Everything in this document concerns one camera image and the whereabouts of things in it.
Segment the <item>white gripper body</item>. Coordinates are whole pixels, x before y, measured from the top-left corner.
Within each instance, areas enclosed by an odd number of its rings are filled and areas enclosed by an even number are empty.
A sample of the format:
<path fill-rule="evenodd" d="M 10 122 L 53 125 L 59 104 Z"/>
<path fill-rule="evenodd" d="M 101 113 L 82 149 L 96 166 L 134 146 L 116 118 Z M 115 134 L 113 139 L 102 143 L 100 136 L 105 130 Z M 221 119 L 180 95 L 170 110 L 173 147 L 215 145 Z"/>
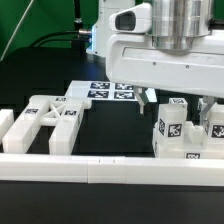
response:
<path fill-rule="evenodd" d="M 142 3 L 109 25 L 110 81 L 224 98 L 224 21 L 211 2 Z"/>

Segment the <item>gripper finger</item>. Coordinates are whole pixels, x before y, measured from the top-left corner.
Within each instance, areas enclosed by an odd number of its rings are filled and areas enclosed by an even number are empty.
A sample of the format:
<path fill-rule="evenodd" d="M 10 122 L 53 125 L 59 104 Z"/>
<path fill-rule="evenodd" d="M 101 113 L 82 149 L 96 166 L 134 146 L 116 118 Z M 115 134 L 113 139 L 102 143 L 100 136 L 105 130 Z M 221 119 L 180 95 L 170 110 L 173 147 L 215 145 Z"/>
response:
<path fill-rule="evenodd" d="M 134 87 L 134 95 L 140 105 L 140 113 L 142 115 L 146 115 L 151 106 L 151 102 L 147 96 L 146 91 L 147 88 L 145 87 L 138 87 L 138 86 Z"/>
<path fill-rule="evenodd" d="M 203 96 L 199 99 L 200 124 L 204 123 L 206 115 L 215 103 L 215 98 L 211 96 Z"/>

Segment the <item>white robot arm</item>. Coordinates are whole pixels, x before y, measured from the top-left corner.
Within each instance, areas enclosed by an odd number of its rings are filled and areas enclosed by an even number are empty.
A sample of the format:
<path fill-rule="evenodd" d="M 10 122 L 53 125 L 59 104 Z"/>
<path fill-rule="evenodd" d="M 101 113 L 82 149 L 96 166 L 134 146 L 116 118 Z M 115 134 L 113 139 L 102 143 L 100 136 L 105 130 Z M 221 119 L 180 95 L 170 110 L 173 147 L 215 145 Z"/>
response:
<path fill-rule="evenodd" d="M 141 105 L 148 88 L 201 95 L 205 118 L 224 98 L 224 21 L 214 0 L 99 0 L 87 53 L 106 63 L 106 75 L 129 84 Z"/>

